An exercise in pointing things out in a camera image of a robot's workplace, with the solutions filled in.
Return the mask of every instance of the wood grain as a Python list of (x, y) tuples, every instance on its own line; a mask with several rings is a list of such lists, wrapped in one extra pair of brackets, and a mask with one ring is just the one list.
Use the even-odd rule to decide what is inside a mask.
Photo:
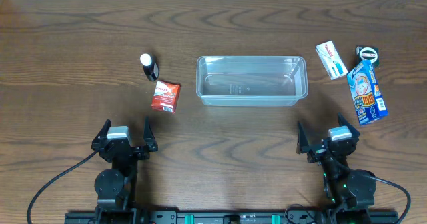
[[(427, 222), (427, 0), (5, 0), (0, 12), (0, 223), (25, 223), (48, 180), (91, 153), (106, 119), (141, 141), (150, 116), (159, 152), (140, 163), (137, 199), (190, 209), (285, 209), (327, 202), (322, 171), (297, 155), (296, 121), (313, 132), (336, 113), (361, 132), (353, 168), (412, 195), (405, 223)], [(354, 47), (380, 49), (376, 70), (390, 116), (357, 124), (345, 79), (330, 81), (314, 47), (333, 40), (347, 68)], [(149, 104), (160, 77), (181, 83), (177, 113)], [(195, 94), (202, 55), (299, 55), (309, 94), (293, 107), (206, 107)], [(48, 188), (34, 223), (92, 210), (95, 157)], [(403, 193), (378, 184), (376, 208), (402, 213)]]

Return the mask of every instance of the green connector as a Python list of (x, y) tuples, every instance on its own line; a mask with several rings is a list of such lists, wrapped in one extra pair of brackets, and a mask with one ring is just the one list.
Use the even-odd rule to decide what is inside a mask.
[(194, 224), (194, 216), (185, 215), (185, 224)]
[(280, 216), (272, 215), (272, 224), (280, 224)]

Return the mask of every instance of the small red package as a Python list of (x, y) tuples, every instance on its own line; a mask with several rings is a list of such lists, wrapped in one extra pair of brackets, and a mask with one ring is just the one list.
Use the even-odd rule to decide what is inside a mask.
[(175, 113), (180, 88), (179, 84), (175, 85), (164, 81), (157, 81), (151, 108), (153, 110)]

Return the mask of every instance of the cardboard box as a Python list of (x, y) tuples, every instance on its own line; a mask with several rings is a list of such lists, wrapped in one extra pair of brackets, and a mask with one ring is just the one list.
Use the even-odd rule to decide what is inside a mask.
[(361, 61), (347, 74), (347, 80), (360, 125), (373, 123), (388, 115), (371, 61)]
[(322, 60), (323, 66), (326, 69), (331, 80), (345, 76), (347, 74), (347, 68), (342, 62), (338, 52), (335, 49), (332, 41), (328, 41), (316, 46), (316, 52), (318, 53), (320, 60)]
[(175, 113), (180, 88), (180, 85), (157, 81), (151, 108)]

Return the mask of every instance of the clear plastic container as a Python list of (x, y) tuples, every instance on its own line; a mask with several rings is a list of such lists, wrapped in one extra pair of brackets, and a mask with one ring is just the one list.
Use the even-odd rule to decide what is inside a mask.
[(306, 62), (284, 56), (200, 57), (196, 86), (204, 105), (292, 106), (308, 94)]

